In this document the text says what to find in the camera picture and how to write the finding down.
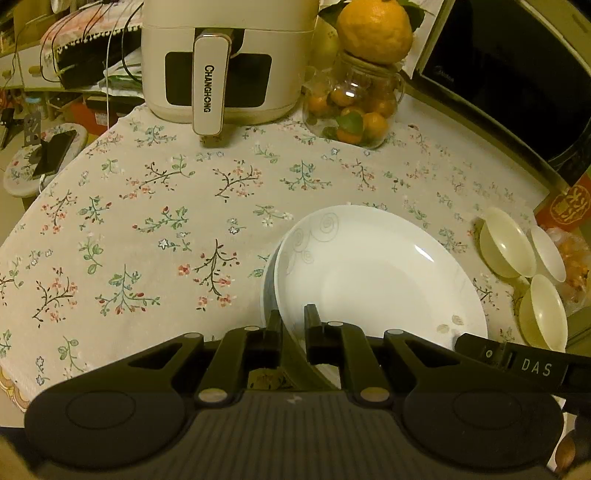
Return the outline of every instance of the small bowl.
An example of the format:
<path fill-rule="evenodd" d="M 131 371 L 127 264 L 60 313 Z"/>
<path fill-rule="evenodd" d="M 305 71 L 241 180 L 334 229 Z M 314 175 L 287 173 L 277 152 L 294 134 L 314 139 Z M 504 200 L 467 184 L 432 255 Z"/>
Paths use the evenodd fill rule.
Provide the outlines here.
<path fill-rule="evenodd" d="M 531 279 L 519 307 L 519 326 L 531 346 L 564 352 L 568 328 L 560 296 L 552 282 L 543 275 Z"/>
<path fill-rule="evenodd" d="M 535 260 L 538 265 L 535 274 L 545 276 L 555 285 L 564 282 L 566 280 L 564 261 L 550 236 L 535 225 L 530 229 L 528 237 L 534 246 Z"/>
<path fill-rule="evenodd" d="M 534 249 L 517 222 L 495 207 L 487 209 L 483 219 L 480 251 L 491 270 L 506 278 L 533 277 Z"/>

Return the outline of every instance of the stool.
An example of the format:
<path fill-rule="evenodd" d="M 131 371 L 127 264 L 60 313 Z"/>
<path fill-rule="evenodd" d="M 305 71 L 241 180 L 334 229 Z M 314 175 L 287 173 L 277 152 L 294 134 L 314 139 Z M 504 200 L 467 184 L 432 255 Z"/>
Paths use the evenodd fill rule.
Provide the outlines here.
<path fill-rule="evenodd" d="M 66 168 L 66 165 L 74 160 L 78 153 L 86 146 L 88 131 L 82 125 L 66 123 L 48 128 L 41 133 L 41 138 L 49 142 L 53 135 L 69 130 L 76 130 L 76 136 L 66 152 L 59 171 L 55 175 L 47 176 L 43 182 L 45 185 L 48 185 L 56 175 L 59 175 Z M 33 180 L 31 178 L 37 165 L 29 163 L 31 153 L 38 148 L 39 145 L 22 147 L 14 155 L 4 173 L 4 189 L 13 197 L 22 198 L 22 204 L 25 206 L 25 210 L 31 206 L 37 195 L 39 195 L 39 179 Z"/>

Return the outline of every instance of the floral tablecloth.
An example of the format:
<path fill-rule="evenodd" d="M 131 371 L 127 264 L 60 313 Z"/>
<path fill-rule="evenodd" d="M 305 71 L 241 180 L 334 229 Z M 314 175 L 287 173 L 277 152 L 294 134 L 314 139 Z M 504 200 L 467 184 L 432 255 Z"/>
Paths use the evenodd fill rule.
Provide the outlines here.
<path fill-rule="evenodd" d="M 317 138 L 299 118 L 228 127 L 204 145 L 141 106 L 56 177 L 0 249 L 0 384 L 23 410 L 55 383 L 184 332 L 209 340 L 260 325 L 261 277 L 281 237 L 347 202 L 435 237 L 472 279 L 489 336 L 522 341 L 513 286 L 475 246 L 489 205 L 534 221 L 502 172 L 420 125 L 395 124 L 368 151 Z"/>

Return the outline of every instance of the green leaf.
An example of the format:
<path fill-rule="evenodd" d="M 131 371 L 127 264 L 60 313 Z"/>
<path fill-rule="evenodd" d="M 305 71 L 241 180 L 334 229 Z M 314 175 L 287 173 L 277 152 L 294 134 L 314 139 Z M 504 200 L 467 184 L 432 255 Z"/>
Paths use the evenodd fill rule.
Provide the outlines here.
<path fill-rule="evenodd" d="M 339 127 L 350 134 L 363 134 L 363 117 L 359 112 L 349 112 L 347 115 L 338 116 L 335 120 L 339 124 Z"/>
<path fill-rule="evenodd" d="M 340 13 L 343 11 L 343 8 L 345 8 L 348 3 L 349 0 L 341 0 L 337 4 L 329 5 L 328 7 L 320 10 L 318 16 L 333 28 L 336 28 L 336 19 L 339 17 Z"/>
<path fill-rule="evenodd" d="M 336 140 L 336 127 L 325 127 L 322 136 L 330 140 Z"/>
<path fill-rule="evenodd" d="M 410 0 L 398 0 L 398 3 L 406 10 L 408 19 L 410 20 L 410 27 L 414 32 L 421 26 L 423 20 L 425 20 L 426 10 L 423 10 L 420 6 Z"/>

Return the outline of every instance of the white plate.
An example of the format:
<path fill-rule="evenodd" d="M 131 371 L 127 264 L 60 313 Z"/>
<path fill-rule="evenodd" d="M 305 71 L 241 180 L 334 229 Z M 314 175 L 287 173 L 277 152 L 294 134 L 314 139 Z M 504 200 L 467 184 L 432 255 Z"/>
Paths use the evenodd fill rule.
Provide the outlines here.
<path fill-rule="evenodd" d="M 297 340 L 308 303 L 322 321 L 354 323 L 371 336 L 400 328 L 453 349 L 457 335 L 488 335 L 478 295 L 456 260 L 419 227 L 371 207 L 334 206 L 299 221 L 279 248 L 274 283 Z"/>

